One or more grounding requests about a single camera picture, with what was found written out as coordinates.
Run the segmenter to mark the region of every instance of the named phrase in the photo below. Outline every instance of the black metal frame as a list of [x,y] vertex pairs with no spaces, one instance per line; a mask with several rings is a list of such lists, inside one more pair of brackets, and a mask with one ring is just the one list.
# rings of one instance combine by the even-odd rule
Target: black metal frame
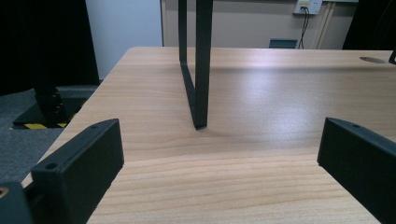
[[123,164],[119,120],[93,124],[33,167],[25,189],[0,183],[0,223],[86,223]]
[[213,0],[196,1],[195,87],[187,63],[187,1],[178,0],[180,67],[196,130],[207,126]]
[[396,46],[389,58],[389,63],[396,64]]

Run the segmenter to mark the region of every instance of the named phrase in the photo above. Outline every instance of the table surface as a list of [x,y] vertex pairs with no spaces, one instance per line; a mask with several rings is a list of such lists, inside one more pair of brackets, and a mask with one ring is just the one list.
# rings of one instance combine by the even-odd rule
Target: table surface
[[125,164],[90,223],[377,223],[317,156],[326,117],[396,140],[396,66],[360,59],[389,55],[212,49],[197,132],[177,49],[130,49],[46,155],[120,119]]

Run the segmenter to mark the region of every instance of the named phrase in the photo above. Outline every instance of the black curtain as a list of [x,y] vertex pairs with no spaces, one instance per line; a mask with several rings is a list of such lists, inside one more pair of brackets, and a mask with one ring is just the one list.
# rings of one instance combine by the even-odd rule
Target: black curtain
[[396,0],[360,0],[343,49],[394,49]]
[[[0,95],[33,88],[21,29],[55,86],[99,85],[85,0],[0,0]],[[26,12],[16,20],[18,7]]]

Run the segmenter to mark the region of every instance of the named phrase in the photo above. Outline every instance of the black plastic bracket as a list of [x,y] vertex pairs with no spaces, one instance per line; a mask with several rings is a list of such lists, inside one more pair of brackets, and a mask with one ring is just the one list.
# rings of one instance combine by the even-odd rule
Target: black plastic bracket
[[318,164],[381,223],[396,223],[396,143],[360,125],[327,118]]
[[0,184],[0,223],[86,223],[124,164],[118,119],[85,129],[32,170]]
[[196,130],[207,126],[213,0],[196,1],[195,88],[187,63],[187,1],[178,1],[180,67]]

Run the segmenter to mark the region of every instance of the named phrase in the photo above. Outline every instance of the black cable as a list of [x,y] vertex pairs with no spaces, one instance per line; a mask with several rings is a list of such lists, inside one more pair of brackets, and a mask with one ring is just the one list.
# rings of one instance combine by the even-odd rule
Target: black cable
[[308,26],[309,23],[309,9],[308,7],[302,7],[302,9],[304,10],[305,17],[304,17],[303,30],[301,32],[300,43],[298,44],[298,49],[300,47],[304,49],[304,35],[305,35],[306,27]]

